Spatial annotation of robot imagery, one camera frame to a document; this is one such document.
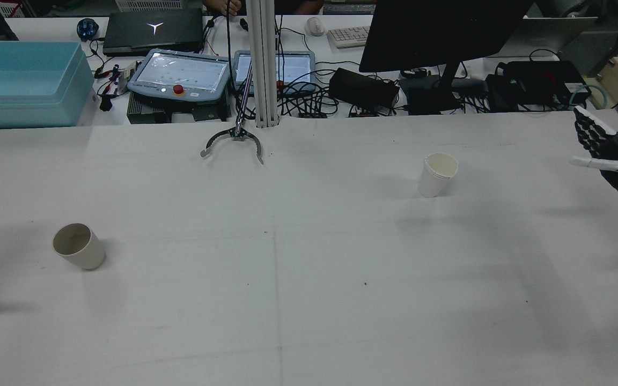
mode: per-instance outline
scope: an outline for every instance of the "person's hand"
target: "person's hand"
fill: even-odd
[[[209,10],[220,12],[222,15],[228,16],[228,1],[229,0],[204,0],[204,5],[206,5]],[[242,3],[240,3],[240,0],[230,0],[230,16],[237,16],[241,7]]]

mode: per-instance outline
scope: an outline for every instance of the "white paper cup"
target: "white paper cup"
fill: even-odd
[[[424,170],[419,180],[419,193],[436,197],[457,173],[459,163],[449,154],[434,152],[424,160]]]
[[[104,262],[104,245],[84,224],[69,224],[56,232],[51,246],[57,255],[82,269],[95,269]]]

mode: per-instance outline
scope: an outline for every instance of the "tablet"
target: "tablet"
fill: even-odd
[[[209,102],[221,98],[229,78],[227,58],[153,49],[128,89],[151,98]]]
[[[235,77],[236,90],[239,90],[249,71],[251,65],[251,55],[249,51],[236,51],[233,59],[233,76]],[[316,86],[309,83],[316,83],[316,59],[312,51],[284,51],[281,55],[276,53],[275,61],[276,80],[282,80],[285,88],[285,95],[295,93],[312,93]]]

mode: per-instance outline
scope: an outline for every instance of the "blue plastic bin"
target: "blue plastic bin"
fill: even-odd
[[[76,125],[93,82],[79,42],[0,41],[0,129]]]

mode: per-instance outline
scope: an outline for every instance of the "laptop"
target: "laptop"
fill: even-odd
[[[108,17],[106,56],[145,56],[152,48],[197,51],[203,35],[201,8],[116,12]]]
[[[522,19],[500,52],[490,57],[517,58],[529,56],[539,48],[559,52],[585,31],[597,17],[559,17]],[[548,51],[537,51],[532,56],[550,56]]]

